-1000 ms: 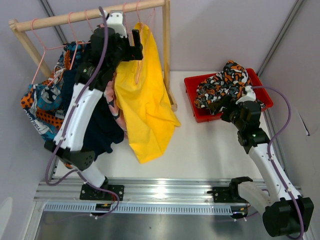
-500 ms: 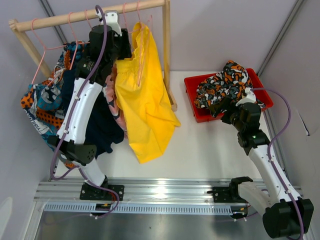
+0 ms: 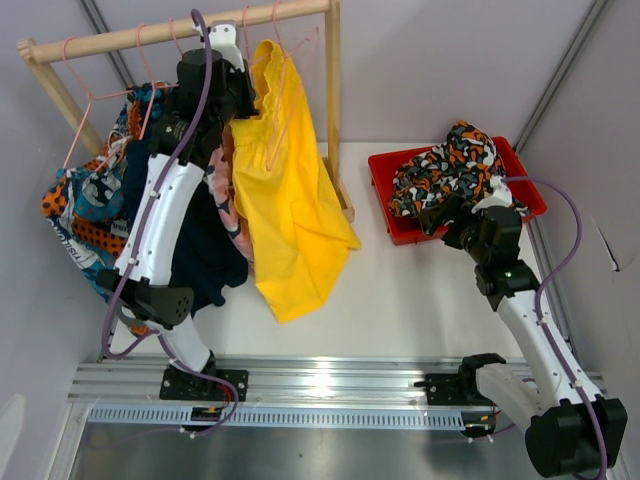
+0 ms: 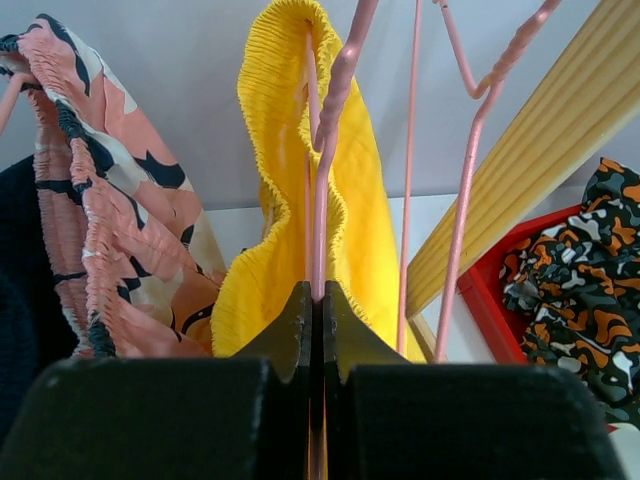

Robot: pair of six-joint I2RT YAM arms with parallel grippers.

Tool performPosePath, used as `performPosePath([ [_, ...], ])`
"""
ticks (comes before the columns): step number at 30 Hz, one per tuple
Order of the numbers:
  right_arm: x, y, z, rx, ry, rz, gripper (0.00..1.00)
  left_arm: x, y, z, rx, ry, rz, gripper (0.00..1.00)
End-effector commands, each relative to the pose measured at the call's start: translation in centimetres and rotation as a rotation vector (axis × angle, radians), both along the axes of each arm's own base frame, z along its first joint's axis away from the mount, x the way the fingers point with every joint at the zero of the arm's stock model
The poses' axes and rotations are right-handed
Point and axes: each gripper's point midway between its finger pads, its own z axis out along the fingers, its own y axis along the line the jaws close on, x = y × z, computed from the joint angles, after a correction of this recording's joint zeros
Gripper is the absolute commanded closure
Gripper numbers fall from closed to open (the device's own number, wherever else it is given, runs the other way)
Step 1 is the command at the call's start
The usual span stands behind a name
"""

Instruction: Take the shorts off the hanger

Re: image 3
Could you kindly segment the orange black camouflage shorts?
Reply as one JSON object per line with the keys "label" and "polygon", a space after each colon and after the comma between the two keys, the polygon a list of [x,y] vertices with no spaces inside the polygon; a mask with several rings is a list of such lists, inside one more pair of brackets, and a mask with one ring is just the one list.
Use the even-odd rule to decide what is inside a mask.
{"label": "orange black camouflage shorts", "polygon": [[436,219],[449,198],[458,197],[471,208],[485,204],[506,177],[505,162],[494,140],[459,120],[444,142],[398,167],[387,205],[398,218],[424,215]]}

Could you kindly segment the pink hanger of camouflage shorts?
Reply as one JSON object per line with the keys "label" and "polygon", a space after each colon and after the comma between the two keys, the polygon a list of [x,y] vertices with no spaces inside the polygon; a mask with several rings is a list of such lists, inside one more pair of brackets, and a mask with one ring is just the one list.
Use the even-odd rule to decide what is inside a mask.
{"label": "pink hanger of camouflage shorts", "polygon": [[295,54],[299,53],[304,46],[308,47],[308,51],[304,57],[304,64],[311,65],[315,62],[317,57],[318,50],[318,42],[319,42],[319,27],[312,27],[309,32],[302,37],[295,47],[291,50],[288,50],[283,42],[283,37],[281,35],[280,27],[279,27],[279,9],[283,4],[282,0],[276,0],[272,12],[271,12],[271,23],[273,26],[273,30],[275,33],[275,38],[278,46],[280,47],[284,59],[292,59]]}

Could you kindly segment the pink hanger of yellow shorts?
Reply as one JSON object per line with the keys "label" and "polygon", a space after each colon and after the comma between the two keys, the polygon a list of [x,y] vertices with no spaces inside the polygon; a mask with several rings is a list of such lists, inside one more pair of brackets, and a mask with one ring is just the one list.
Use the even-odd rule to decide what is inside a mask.
{"label": "pink hanger of yellow shorts", "polygon": [[284,59],[276,40],[268,40],[269,51],[259,55],[262,41],[250,59],[249,72],[258,93],[259,119],[270,121],[265,151],[265,169],[270,172],[277,162],[283,139],[300,97],[304,97],[303,81],[293,59]]}

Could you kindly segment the yellow shorts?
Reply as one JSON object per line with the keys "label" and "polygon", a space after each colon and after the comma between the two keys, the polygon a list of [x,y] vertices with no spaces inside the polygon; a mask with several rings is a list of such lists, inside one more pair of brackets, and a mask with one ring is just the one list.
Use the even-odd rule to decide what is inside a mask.
{"label": "yellow shorts", "polygon": [[280,323],[328,300],[361,242],[345,218],[319,153],[306,99],[300,97],[274,168],[265,169],[270,121],[231,125],[235,206],[249,225],[256,287]]}

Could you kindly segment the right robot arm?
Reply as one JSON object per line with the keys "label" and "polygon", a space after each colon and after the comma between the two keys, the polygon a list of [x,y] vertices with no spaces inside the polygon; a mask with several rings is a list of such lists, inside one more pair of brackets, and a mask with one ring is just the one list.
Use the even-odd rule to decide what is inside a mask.
{"label": "right robot arm", "polygon": [[446,227],[443,242],[474,260],[479,292],[510,330],[533,376],[531,382],[519,378],[497,354],[466,357],[458,395],[472,404],[484,398],[496,404],[523,433],[539,475],[605,478],[616,464],[627,412],[584,373],[544,311],[541,285],[520,257],[520,213],[509,205],[473,207],[452,195],[418,219],[428,234]]}

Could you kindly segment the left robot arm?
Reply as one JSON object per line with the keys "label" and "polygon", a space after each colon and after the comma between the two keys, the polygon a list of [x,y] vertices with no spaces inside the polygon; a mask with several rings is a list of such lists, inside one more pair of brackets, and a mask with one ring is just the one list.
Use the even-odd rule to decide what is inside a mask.
{"label": "left robot arm", "polygon": [[125,306],[159,336],[171,365],[184,371],[182,388],[197,400],[216,390],[206,367],[213,354],[191,316],[191,288],[171,285],[181,225],[211,155],[231,120],[255,115],[248,64],[236,46],[202,47],[183,54],[178,85],[153,126],[147,177],[129,238],[111,269],[97,275],[110,293],[104,330]]}

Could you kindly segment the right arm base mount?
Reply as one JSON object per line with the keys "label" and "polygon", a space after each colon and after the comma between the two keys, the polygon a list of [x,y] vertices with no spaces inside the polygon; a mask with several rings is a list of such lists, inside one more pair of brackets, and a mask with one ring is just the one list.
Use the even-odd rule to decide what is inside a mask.
{"label": "right arm base mount", "polygon": [[497,353],[466,356],[455,373],[425,374],[413,387],[425,393],[430,406],[489,407],[493,402],[479,392],[476,372],[493,364],[506,364],[506,360]]}

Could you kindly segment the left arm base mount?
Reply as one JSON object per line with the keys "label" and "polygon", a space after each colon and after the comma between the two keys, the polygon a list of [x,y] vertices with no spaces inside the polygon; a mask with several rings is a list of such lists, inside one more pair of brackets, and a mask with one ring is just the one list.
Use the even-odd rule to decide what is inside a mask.
{"label": "left arm base mount", "polygon": [[[246,400],[249,386],[247,370],[219,369],[218,376],[234,386],[238,393],[238,401]],[[160,385],[159,398],[178,401],[211,401],[233,402],[233,393],[228,386],[218,382],[205,380],[182,370],[167,367]]]}

